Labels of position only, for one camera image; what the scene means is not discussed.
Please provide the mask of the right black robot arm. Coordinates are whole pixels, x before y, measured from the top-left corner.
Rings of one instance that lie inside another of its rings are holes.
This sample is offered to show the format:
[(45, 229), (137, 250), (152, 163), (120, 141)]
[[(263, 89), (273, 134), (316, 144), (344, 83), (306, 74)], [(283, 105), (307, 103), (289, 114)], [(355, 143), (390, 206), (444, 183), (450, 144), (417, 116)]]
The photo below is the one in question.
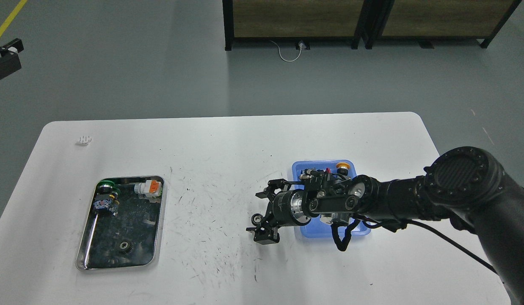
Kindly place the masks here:
[(352, 230), (396, 232), (408, 225), (433, 232), (498, 274), (509, 295), (524, 305), (524, 187), (488, 151), (457, 147), (424, 168), (424, 175), (380, 182), (351, 176), (351, 165), (301, 170), (296, 181), (268, 181), (256, 193), (265, 214), (246, 228), (259, 244), (280, 241), (281, 227), (305, 226), (319, 217), (345, 251)]

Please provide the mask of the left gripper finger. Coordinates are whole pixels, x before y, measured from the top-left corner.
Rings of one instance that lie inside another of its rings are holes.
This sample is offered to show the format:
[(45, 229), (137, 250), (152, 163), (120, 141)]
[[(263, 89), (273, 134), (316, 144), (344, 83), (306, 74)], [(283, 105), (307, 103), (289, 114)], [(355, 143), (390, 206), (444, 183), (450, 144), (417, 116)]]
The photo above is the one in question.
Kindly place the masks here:
[(22, 69), (19, 53), (24, 50), (21, 39), (14, 39), (0, 46), (0, 81)]

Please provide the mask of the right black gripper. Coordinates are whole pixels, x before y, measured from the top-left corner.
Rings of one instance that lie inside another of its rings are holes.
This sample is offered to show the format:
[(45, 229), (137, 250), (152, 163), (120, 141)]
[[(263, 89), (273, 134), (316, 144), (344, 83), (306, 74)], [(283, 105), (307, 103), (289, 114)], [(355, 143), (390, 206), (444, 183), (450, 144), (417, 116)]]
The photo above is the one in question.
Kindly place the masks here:
[(292, 183), (280, 178), (268, 181), (267, 186), (255, 196), (268, 199), (266, 216), (258, 226), (246, 228), (253, 240), (262, 245), (277, 244), (281, 238), (280, 227), (305, 226), (311, 221), (311, 216), (303, 209), (303, 189), (291, 189)]

